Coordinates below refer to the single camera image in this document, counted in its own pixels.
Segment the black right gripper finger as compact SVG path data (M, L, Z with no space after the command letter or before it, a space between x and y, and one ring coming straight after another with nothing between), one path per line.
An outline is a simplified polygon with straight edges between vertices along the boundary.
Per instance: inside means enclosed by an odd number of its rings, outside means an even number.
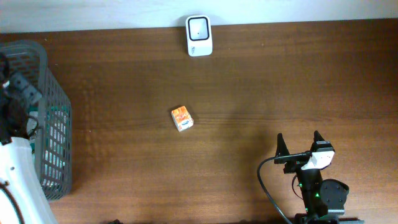
M324 141L324 138L321 136L321 134L318 132L318 130L314 131L313 141L314 142Z
M277 149L276 149L275 155L276 156L288 156L289 154L290 154L290 152L287 149L283 135L282 135L282 133L279 133L277 135Z

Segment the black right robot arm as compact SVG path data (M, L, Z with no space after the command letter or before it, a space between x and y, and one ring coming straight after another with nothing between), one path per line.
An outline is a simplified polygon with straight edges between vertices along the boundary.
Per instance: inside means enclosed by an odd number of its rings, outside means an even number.
M284 165L285 174L295 174L306 213L295 215L295 223L364 223L358 218L341 218L349 186L336 179L324 179L321 171L327 168L335 155L330 141L314 132L311 148L291 154L283 135L277 135L275 164Z

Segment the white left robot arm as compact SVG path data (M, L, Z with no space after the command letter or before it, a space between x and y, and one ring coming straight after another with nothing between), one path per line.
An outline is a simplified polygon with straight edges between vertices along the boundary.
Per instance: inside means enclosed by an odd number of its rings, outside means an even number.
M36 174L28 128L30 106L42 97L30 81L12 72L1 54L1 223L57 223Z

